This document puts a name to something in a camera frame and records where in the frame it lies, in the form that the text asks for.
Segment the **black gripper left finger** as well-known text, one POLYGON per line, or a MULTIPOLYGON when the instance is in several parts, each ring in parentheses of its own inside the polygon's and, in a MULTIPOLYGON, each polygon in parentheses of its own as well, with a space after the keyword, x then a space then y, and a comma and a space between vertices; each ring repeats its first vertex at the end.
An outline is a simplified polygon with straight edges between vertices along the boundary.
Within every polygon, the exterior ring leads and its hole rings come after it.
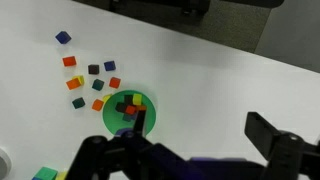
POLYGON ((133 131, 143 137, 146 136, 145 117, 146 112, 143 110, 139 111, 137 113, 137 118, 133 127, 133 131))

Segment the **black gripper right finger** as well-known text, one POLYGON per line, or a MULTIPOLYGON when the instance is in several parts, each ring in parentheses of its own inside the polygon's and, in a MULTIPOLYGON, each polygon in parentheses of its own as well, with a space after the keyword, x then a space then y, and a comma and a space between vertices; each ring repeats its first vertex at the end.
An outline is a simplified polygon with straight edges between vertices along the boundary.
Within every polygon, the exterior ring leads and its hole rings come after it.
POLYGON ((257 112, 247 113, 244 133, 266 160, 271 155, 276 139, 281 135, 279 130, 257 112))

